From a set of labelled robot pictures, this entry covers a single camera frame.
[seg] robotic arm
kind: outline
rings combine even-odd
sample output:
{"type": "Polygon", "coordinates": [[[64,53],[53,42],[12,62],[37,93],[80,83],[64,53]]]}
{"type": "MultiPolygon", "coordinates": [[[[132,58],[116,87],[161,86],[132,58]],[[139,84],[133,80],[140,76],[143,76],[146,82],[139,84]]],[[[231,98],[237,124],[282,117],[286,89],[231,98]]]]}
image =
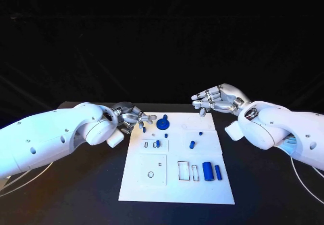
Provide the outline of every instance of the robotic arm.
{"type": "Polygon", "coordinates": [[[56,109],[32,115],[0,130],[0,179],[34,169],[68,155],[87,142],[106,141],[113,148],[130,133],[133,125],[156,119],[130,104],[110,108],[87,102],[71,109],[56,109]]]}
{"type": "Polygon", "coordinates": [[[250,102],[228,84],[192,95],[191,100],[194,108],[201,108],[201,117],[210,109],[237,116],[224,128],[234,141],[246,137],[263,150],[274,146],[293,159],[324,170],[324,115],[292,112],[267,102],[250,102]]]}

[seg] table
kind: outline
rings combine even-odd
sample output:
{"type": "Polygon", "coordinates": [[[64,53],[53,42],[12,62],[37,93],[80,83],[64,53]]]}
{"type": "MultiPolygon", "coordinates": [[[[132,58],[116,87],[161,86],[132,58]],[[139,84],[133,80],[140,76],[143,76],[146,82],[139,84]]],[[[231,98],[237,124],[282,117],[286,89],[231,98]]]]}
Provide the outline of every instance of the table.
{"type": "MultiPolygon", "coordinates": [[[[73,107],[64,102],[58,108],[73,107]]],[[[146,112],[197,112],[189,105],[135,104],[146,112]]],[[[115,148],[83,143],[44,174],[0,198],[1,224],[322,224],[324,206],[295,177],[287,155],[263,151],[224,127],[231,114],[211,112],[236,205],[119,202],[129,135],[115,148]]],[[[324,179],[295,162],[315,195],[324,199],[324,179]]]]}

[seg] white board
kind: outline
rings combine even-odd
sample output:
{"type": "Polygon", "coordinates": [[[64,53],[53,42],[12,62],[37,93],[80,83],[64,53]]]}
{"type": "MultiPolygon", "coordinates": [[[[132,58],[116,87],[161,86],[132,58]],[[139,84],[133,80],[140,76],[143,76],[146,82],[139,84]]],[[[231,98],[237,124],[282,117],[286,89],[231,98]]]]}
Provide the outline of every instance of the white board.
{"type": "Polygon", "coordinates": [[[145,133],[138,126],[130,132],[117,200],[234,204],[211,114],[202,118],[197,113],[146,114],[156,115],[156,120],[166,114],[169,127],[158,130],[155,120],[151,125],[145,123],[145,133]],[[151,146],[156,140],[161,149],[151,146]],[[192,149],[188,148],[189,141],[195,142],[192,149]],[[179,161],[188,162],[189,180],[178,180],[179,161]],[[214,181],[204,181],[202,162],[211,163],[214,181]],[[192,165],[197,166],[198,181],[192,181],[192,165]],[[221,180],[215,178],[214,165],[218,165],[221,180]]]}

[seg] blue cylinder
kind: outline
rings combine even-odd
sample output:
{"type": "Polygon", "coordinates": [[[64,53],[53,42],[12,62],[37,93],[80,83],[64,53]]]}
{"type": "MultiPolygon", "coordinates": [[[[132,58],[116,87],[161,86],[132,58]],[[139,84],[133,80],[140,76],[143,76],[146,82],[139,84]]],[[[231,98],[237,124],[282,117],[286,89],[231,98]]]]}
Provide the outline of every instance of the blue cylinder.
{"type": "Polygon", "coordinates": [[[169,122],[166,120],[166,115],[164,115],[162,118],[156,120],[156,128],[159,130],[165,130],[168,126],[169,126],[169,122]]]}
{"type": "Polygon", "coordinates": [[[189,149],[192,149],[192,148],[194,148],[194,141],[191,141],[191,142],[189,142],[189,146],[188,146],[188,148],[189,148],[189,149]]]}
{"type": "Polygon", "coordinates": [[[221,180],[221,174],[220,174],[220,170],[218,170],[218,165],[214,166],[214,170],[215,170],[217,180],[221,180]]]}
{"type": "Polygon", "coordinates": [[[212,168],[211,168],[211,163],[204,162],[202,163],[202,170],[204,170],[204,180],[205,181],[212,181],[214,180],[214,175],[212,175],[212,168]]]}

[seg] white cable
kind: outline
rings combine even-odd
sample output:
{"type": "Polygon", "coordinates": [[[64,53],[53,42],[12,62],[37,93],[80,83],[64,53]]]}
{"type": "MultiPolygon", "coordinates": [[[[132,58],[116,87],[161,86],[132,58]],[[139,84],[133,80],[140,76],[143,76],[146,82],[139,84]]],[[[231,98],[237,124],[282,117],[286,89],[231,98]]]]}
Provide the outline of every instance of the white cable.
{"type": "Polygon", "coordinates": [[[2,197],[4,195],[7,195],[7,194],[9,194],[11,192],[14,192],[18,188],[21,188],[24,185],[27,185],[41,174],[43,174],[43,172],[47,170],[47,168],[50,167],[50,165],[51,165],[53,163],[50,163],[48,165],[47,165],[47,167],[44,168],[44,170],[41,171],[41,173],[27,182],[27,183],[24,183],[21,186],[18,186],[15,189],[12,189],[9,192],[7,192],[7,193],[4,193],[2,195],[0,195],[0,197],[2,197]]]}
{"type": "Polygon", "coordinates": [[[318,200],[318,202],[319,202],[320,204],[324,204],[322,200],[310,193],[310,191],[308,190],[306,186],[305,186],[303,183],[302,183],[302,180],[300,180],[299,175],[297,175],[296,170],[295,170],[295,165],[293,165],[292,158],[290,158],[290,164],[292,164],[292,167],[293,167],[293,171],[295,171],[296,178],[297,178],[297,180],[299,180],[299,182],[300,182],[300,184],[302,184],[305,190],[309,192],[309,194],[310,194],[312,197],[318,200]]]}
{"type": "Polygon", "coordinates": [[[316,171],[316,173],[320,175],[320,177],[324,178],[322,173],[318,171],[318,169],[312,166],[312,169],[316,171]]]}
{"type": "Polygon", "coordinates": [[[18,178],[15,178],[8,184],[5,184],[1,188],[0,188],[0,191],[7,187],[7,186],[9,186],[27,173],[30,172],[30,170],[28,171],[25,171],[24,173],[22,173],[22,175],[21,176],[18,176],[18,178]]]}

